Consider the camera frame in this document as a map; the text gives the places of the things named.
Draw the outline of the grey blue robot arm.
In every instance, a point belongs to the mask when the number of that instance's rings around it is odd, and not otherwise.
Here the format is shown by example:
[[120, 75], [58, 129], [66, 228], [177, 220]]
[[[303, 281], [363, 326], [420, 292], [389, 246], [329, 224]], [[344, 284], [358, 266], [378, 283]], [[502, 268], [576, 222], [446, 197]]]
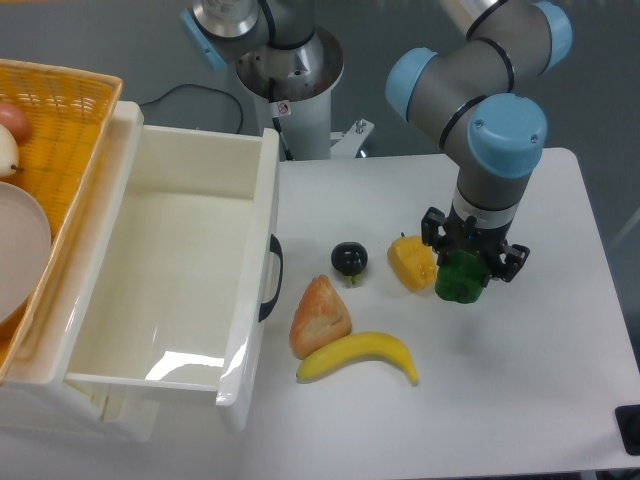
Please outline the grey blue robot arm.
[[[331, 94], [344, 70], [342, 49], [313, 7], [196, 1], [180, 16], [211, 68], [235, 70], [260, 124], [279, 133], [291, 160], [328, 153]], [[573, 42], [568, 16], [548, 1], [447, 1], [444, 9], [465, 44], [444, 56], [412, 49], [385, 83], [394, 111], [458, 168], [450, 211], [430, 208], [421, 222], [422, 241], [437, 256], [438, 293], [508, 282], [523, 268], [528, 249], [506, 237], [541, 158], [547, 120], [514, 89], [562, 61]]]

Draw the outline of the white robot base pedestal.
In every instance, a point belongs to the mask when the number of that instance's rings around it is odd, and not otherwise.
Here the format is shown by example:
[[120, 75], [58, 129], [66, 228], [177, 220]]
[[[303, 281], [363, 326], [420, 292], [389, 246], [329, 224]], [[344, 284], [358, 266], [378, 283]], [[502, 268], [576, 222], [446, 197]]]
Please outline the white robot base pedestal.
[[250, 92], [260, 129], [279, 127], [283, 159], [324, 160], [331, 150], [331, 94], [342, 77], [344, 58], [337, 39], [318, 27], [291, 50], [263, 46], [235, 64]]

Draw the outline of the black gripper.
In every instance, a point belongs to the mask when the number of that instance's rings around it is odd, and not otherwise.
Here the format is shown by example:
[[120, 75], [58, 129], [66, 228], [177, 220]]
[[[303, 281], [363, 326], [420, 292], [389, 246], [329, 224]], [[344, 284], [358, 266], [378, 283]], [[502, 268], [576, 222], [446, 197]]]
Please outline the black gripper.
[[437, 263], [446, 264], [455, 252], [481, 259], [491, 280], [510, 283], [524, 267], [530, 249], [509, 244], [506, 236], [515, 216], [515, 206], [503, 210], [480, 209], [466, 200], [454, 200], [448, 215], [430, 207], [421, 220], [422, 243], [432, 247]]

